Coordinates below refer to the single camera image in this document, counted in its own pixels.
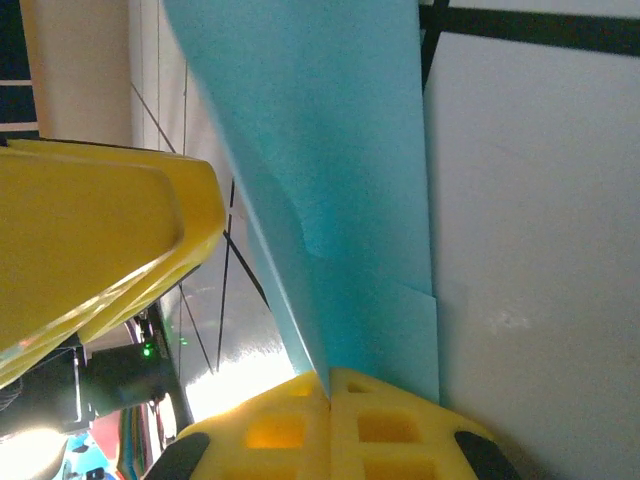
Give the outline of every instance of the yellow plastic object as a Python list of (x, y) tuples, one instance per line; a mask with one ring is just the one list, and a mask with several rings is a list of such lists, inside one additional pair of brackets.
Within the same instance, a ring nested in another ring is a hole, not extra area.
[(14, 140), (0, 191), (0, 387), (145, 308), (224, 228), (211, 166), (161, 152)]
[(331, 391), (306, 373), (185, 429), (211, 440), (191, 480), (476, 480), (454, 434), (483, 427), (349, 369)]

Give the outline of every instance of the light blue sheet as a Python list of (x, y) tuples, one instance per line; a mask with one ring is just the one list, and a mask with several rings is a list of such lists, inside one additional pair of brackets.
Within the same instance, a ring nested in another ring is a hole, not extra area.
[(438, 399), (417, 2), (165, 0), (298, 371)]

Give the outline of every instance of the blue object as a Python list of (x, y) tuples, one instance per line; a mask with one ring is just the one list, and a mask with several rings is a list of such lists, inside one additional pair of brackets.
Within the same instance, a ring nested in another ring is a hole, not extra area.
[(417, 3), (165, 0), (294, 367), (438, 400)]

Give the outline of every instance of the white wall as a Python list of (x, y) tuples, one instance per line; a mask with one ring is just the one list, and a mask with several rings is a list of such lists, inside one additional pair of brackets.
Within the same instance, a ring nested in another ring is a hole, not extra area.
[(639, 478), (640, 60), (445, 34), (428, 89), (445, 402), (524, 478)]
[(127, 0), (27, 0), (55, 138), (131, 144)]

